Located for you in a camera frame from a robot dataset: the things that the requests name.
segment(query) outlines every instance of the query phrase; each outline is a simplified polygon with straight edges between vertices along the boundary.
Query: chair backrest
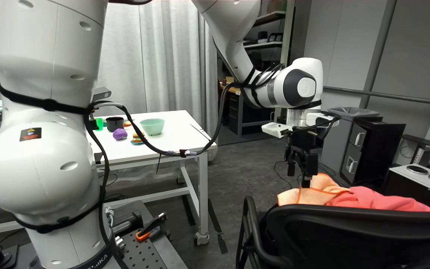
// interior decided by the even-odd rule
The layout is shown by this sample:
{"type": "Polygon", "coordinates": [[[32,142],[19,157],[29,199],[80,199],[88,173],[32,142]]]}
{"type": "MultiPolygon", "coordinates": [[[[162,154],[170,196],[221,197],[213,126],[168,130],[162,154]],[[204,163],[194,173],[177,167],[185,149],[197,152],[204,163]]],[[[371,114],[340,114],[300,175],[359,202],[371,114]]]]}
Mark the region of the chair backrest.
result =
{"type": "Polygon", "coordinates": [[[430,259],[430,212],[295,205],[270,211],[265,226],[295,269],[409,267],[430,259]]]}

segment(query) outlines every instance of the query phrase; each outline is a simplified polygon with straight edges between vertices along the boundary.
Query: chair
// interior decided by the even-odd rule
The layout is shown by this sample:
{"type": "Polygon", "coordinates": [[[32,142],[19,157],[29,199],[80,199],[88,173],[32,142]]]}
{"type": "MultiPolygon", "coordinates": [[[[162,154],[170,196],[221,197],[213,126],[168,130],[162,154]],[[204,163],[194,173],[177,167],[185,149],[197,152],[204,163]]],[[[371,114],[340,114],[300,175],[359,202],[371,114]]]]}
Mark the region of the chair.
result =
{"type": "Polygon", "coordinates": [[[259,221],[243,202],[236,267],[430,267],[430,212],[313,205],[273,208],[259,221]]]}

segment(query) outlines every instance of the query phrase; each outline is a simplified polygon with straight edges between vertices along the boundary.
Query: white table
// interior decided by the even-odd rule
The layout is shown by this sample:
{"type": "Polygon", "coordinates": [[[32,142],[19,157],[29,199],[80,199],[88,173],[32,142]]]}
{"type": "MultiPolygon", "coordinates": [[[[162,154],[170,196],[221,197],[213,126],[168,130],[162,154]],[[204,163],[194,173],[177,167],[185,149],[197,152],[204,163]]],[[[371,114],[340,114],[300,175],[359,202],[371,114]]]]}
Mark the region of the white table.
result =
{"type": "MultiPolygon", "coordinates": [[[[146,136],[149,142],[158,146],[159,149],[197,151],[197,149],[201,149],[210,139],[210,136],[203,132],[198,123],[186,111],[134,114],[131,117],[137,126],[140,121],[146,118],[164,120],[164,129],[162,129],[161,136],[153,136],[153,137],[146,136]]],[[[112,208],[119,208],[134,200],[141,200],[146,203],[146,202],[153,202],[153,200],[161,200],[161,199],[177,197],[177,196],[189,196],[194,205],[194,209],[197,212],[197,217],[198,217],[198,232],[195,233],[195,242],[197,245],[207,244],[209,242],[207,152],[203,152],[197,157],[186,157],[186,158],[182,158],[182,157],[161,157],[159,158],[158,154],[150,151],[147,146],[132,145],[131,134],[134,132],[131,127],[127,127],[125,130],[128,133],[128,137],[121,142],[115,140],[112,137],[112,133],[107,132],[107,129],[101,132],[94,132],[97,134],[97,139],[101,142],[101,145],[104,146],[107,152],[110,170],[149,166],[149,164],[156,164],[158,161],[159,163],[177,161],[180,175],[185,181],[185,187],[168,190],[168,191],[161,191],[161,193],[122,199],[122,200],[115,200],[115,202],[109,202],[107,205],[112,208]],[[185,169],[185,163],[188,160],[195,160],[198,166],[198,188],[197,188],[198,196],[185,169]]],[[[100,152],[100,149],[97,148],[94,142],[91,142],[91,145],[92,145],[94,152],[100,152]]],[[[21,229],[21,226],[16,224],[15,221],[0,224],[0,233],[15,230],[15,229],[21,229]]]]}

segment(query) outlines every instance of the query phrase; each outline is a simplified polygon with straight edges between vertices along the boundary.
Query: purple object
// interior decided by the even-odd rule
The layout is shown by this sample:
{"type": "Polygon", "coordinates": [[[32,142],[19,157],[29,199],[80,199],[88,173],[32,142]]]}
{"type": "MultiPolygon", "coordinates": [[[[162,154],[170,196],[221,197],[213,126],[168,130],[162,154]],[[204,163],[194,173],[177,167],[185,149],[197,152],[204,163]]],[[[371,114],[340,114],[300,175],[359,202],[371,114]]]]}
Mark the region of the purple object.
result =
{"type": "Polygon", "coordinates": [[[113,136],[115,140],[125,140],[127,139],[127,132],[124,129],[116,129],[112,133],[112,136],[113,136]]]}

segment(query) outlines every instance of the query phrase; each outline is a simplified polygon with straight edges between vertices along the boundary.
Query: robotic arm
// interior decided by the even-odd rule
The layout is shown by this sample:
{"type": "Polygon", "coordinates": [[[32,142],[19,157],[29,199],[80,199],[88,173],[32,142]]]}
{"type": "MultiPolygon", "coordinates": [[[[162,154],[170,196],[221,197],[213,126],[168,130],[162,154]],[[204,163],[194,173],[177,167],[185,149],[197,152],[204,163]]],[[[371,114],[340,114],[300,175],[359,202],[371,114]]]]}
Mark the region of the robotic arm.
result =
{"type": "MultiPolygon", "coordinates": [[[[143,4],[146,0],[115,0],[143,4]]],[[[322,67],[300,58],[255,70],[243,48],[259,0],[194,0],[228,67],[258,108],[292,108],[286,129],[313,126],[322,67]]],[[[0,208],[25,226],[43,267],[122,267],[80,112],[97,76],[107,0],[0,4],[0,208]]]]}

